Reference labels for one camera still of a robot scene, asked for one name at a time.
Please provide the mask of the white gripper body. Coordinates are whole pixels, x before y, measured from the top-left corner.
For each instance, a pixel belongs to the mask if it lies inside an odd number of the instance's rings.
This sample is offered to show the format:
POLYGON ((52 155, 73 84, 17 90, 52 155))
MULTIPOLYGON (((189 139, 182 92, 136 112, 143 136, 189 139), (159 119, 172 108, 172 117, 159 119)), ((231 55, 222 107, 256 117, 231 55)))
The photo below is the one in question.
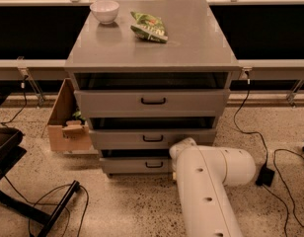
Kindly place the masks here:
POLYGON ((170 148, 169 153, 170 153, 170 156, 172 158, 172 168, 173 168, 173 171, 177 170, 177 160, 178 160, 180 154, 185 149, 190 148, 192 146, 196 146, 196 142, 191 137, 188 137, 188 138, 185 138, 182 141, 174 144, 170 148))

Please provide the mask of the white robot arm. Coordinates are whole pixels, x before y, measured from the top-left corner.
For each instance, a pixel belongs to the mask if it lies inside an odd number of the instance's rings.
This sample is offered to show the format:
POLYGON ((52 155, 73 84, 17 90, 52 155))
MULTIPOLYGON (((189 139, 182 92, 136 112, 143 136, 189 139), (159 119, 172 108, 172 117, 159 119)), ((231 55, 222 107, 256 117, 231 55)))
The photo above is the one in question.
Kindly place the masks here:
POLYGON ((251 154, 186 138, 170 155, 188 237, 243 237, 225 188, 246 185, 255 176, 251 154))

